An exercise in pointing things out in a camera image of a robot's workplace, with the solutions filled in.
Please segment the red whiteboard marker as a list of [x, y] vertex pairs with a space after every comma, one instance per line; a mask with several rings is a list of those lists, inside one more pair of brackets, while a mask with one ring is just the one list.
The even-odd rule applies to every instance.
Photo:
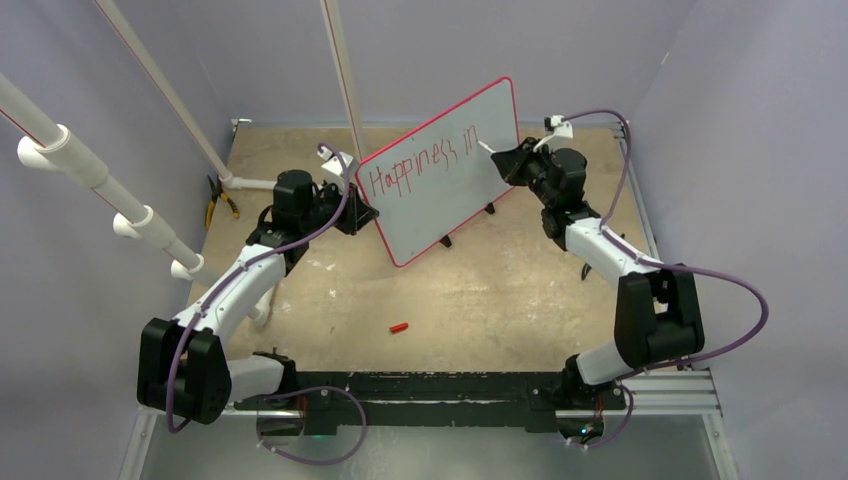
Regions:
[[493, 148], [491, 148], [487, 143], [483, 142], [482, 140], [477, 140], [477, 143], [481, 148], [483, 148], [489, 154], [496, 153], [496, 151]]

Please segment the red framed whiteboard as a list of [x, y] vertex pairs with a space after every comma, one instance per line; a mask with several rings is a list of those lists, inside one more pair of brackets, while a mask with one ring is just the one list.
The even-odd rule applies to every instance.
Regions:
[[495, 151], [519, 144], [511, 78], [491, 82], [361, 162], [356, 182], [379, 211], [377, 229], [396, 267], [511, 191], [477, 140]]

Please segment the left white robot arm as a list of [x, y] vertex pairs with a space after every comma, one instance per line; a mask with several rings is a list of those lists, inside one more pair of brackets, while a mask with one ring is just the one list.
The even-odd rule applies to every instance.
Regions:
[[292, 405], [298, 395], [294, 360], [272, 352], [230, 360], [225, 345], [260, 298], [292, 272], [311, 240], [330, 228], [355, 235], [378, 215], [353, 183], [316, 183], [304, 170], [279, 174], [271, 204], [226, 273], [191, 306], [143, 328], [139, 403], [204, 425], [228, 404], [253, 397], [275, 409]]

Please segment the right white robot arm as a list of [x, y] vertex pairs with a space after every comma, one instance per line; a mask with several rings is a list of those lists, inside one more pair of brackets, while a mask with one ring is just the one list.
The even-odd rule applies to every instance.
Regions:
[[506, 184], [526, 187], [540, 200], [546, 236], [616, 290], [612, 339], [567, 359], [558, 384], [545, 393], [552, 404], [593, 404], [620, 377], [703, 349], [693, 274], [660, 265], [603, 223], [585, 199], [583, 154], [552, 151], [527, 137], [511, 150], [493, 152], [491, 160]]

